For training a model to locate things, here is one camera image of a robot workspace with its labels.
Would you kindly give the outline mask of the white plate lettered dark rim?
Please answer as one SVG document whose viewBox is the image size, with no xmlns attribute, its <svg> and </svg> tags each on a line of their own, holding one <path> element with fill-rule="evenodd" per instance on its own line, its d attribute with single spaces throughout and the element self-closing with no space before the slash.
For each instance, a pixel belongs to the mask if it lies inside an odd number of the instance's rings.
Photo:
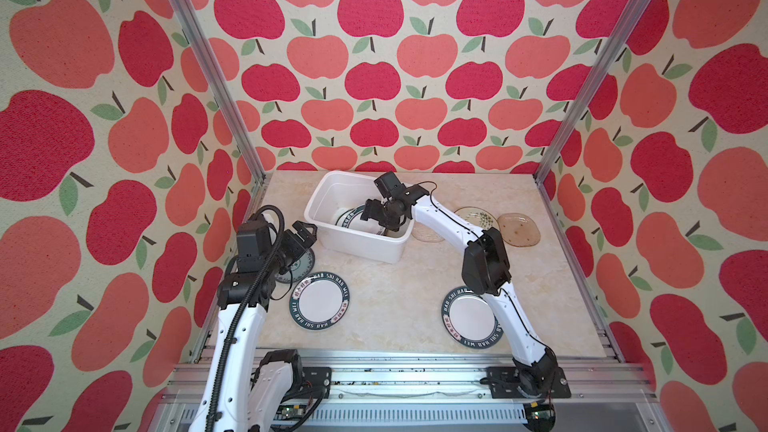
<svg viewBox="0 0 768 432">
<path fill-rule="evenodd" d="M 452 289 L 443 299 L 444 328 L 464 347 L 488 349 L 503 337 L 503 330 L 489 305 L 468 287 Z"/>
</svg>

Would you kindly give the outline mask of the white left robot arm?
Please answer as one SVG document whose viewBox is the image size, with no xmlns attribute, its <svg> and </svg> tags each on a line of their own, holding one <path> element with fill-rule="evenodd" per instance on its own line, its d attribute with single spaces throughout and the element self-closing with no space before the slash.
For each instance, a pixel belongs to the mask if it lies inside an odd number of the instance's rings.
<svg viewBox="0 0 768 432">
<path fill-rule="evenodd" d="M 296 221 L 287 230 L 263 213 L 237 231 L 236 270 L 217 292 L 216 345 L 191 431 L 269 431 L 278 407 L 304 382 L 295 349 L 273 350 L 254 364 L 276 276 L 299 261 L 317 240 L 317 227 Z"/>
</svg>

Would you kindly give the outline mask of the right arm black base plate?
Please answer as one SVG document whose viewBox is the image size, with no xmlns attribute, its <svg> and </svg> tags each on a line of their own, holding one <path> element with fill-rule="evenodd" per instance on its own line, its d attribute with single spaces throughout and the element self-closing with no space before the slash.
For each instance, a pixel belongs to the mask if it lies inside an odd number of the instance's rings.
<svg viewBox="0 0 768 432">
<path fill-rule="evenodd" d="M 537 401 L 572 397 L 569 382 L 560 367 L 544 377 L 535 377 L 532 372 L 520 372 L 514 367 L 488 367 L 479 382 L 489 388 L 494 399 Z"/>
</svg>

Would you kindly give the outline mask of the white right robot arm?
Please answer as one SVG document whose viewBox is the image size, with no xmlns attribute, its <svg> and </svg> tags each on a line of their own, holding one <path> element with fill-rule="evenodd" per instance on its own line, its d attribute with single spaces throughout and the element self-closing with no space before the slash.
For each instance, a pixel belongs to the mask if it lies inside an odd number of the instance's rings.
<svg viewBox="0 0 768 432">
<path fill-rule="evenodd" d="M 490 307 L 508 339 L 521 393 L 530 398 L 548 396 L 557 381 L 557 356 L 534 331 L 517 298 L 501 232 L 469 223 L 444 208 L 421 184 L 407 186 L 392 172 L 374 184 L 382 198 L 366 201 L 362 219 L 374 220 L 389 231 L 398 231 L 408 220 L 421 223 L 462 253 L 462 280 Z"/>
</svg>

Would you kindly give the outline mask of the white plate dark green rim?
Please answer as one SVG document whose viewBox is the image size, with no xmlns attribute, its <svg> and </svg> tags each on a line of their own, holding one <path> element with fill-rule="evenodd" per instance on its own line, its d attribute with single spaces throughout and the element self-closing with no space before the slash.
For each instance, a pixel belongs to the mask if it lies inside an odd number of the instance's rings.
<svg viewBox="0 0 768 432">
<path fill-rule="evenodd" d="M 360 205 L 347 210 L 342 210 L 335 220 L 334 225 L 341 228 L 346 228 L 358 232 L 384 235 L 385 229 L 379 225 L 375 220 L 364 221 L 362 214 L 365 210 L 364 205 Z"/>
</svg>

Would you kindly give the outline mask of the cream plate with plant drawing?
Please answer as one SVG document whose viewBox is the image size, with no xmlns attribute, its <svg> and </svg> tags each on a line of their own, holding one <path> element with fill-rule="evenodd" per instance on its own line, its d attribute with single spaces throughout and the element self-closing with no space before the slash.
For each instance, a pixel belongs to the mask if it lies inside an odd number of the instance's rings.
<svg viewBox="0 0 768 432">
<path fill-rule="evenodd" d="M 473 206 L 460 207 L 454 213 L 467 222 L 483 229 L 499 228 L 498 220 L 488 211 Z"/>
</svg>

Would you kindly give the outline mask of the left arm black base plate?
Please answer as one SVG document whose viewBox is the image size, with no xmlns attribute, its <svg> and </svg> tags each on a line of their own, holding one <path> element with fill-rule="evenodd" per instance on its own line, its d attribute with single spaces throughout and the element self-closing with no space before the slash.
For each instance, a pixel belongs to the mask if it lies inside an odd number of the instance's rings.
<svg viewBox="0 0 768 432">
<path fill-rule="evenodd" d="M 332 369 L 330 367 L 304 367 L 295 398 L 327 399 L 330 394 Z"/>
</svg>

